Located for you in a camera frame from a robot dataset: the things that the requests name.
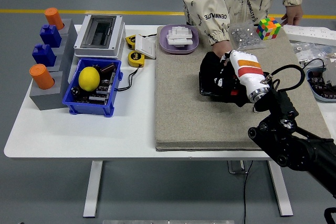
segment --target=yellow floor line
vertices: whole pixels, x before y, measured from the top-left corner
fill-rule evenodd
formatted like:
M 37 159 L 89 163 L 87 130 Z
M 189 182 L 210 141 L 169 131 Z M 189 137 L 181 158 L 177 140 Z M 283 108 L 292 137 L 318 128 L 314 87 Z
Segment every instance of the yellow floor line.
M 113 15 L 161 15 L 183 16 L 183 12 L 138 11 L 138 10 L 58 10 L 60 14 L 113 14 Z M 0 13 L 44 13 L 44 9 L 0 9 Z M 269 17 L 281 18 L 283 14 L 269 14 Z M 307 19 L 336 19 L 336 15 L 304 15 Z

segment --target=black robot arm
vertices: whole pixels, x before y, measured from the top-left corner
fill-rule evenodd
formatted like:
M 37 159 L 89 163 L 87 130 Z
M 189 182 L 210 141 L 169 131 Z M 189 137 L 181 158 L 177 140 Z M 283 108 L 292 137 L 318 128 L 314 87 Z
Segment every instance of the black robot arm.
M 308 171 L 336 198 L 336 145 L 332 138 L 320 138 L 297 126 L 298 112 L 285 91 L 271 89 L 257 103 L 270 115 L 248 136 L 281 167 Z

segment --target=purple bowl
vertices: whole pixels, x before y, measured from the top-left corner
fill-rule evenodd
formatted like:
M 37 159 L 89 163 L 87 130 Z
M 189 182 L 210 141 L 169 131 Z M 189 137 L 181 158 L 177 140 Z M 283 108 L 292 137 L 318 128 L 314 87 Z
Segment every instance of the purple bowl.
M 185 45 L 184 47 L 174 47 L 174 45 L 169 45 L 167 41 L 167 34 L 169 30 L 172 30 L 173 26 L 182 26 L 182 27 L 186 27 L 190 29 L 193 34 L 193 38 L 192 38 L 193 43 L 191 45 Z M 166 52 L 170 54 L 175 54 L 175 55 L 190 54 L 198 46 L 198 31 L 194 26 L 189 26 L 189 25 L 164 26 L 160 32 L 160 45 L 163 50 L 165 50 Z

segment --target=yellow tape measure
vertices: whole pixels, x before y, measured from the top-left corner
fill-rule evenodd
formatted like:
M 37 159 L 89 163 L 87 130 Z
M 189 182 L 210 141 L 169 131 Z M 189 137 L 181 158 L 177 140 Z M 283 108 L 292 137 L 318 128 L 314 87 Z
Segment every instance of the yellow tape measure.
M 145 55 L 137 52 L 137 51 L 131 51 L 128 54 L 128 64 L 132 67 L 143 67 L 145 64 Z
M 129 49 L 135 49 L 135 35 L 129 36 L 125 38 L 127 46 Z

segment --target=white table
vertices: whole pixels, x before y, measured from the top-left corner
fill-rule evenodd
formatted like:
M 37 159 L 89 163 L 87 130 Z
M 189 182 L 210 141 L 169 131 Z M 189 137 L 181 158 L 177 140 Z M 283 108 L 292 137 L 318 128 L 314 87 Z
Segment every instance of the white table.
M 126 26 L 126 35 L 155 34 L 158 26 Z M 129 49 L 125 46 L 119 87 L 128 85 Z M 71 73 L 76 68 L 74 59 Z M 111 118 L 100 115 L 69 114 L 68 108 L 40 111 L 29 97 L 24 98 L 4 149 L 10 158 L 85 158 L 93 160 L 84 217 L 96 214 L 102 163 L 117 158 L 169 160 L 267 160 L 282 216 L 292 210 L 280 167 L 263 151 L 168 151 L 157 152 L 154 139 L 155 60 L 147 59 L 133 78 L 132 87 L 118 92 Z M 335 138 L 336 107 L 319 103 L 322 114 Z

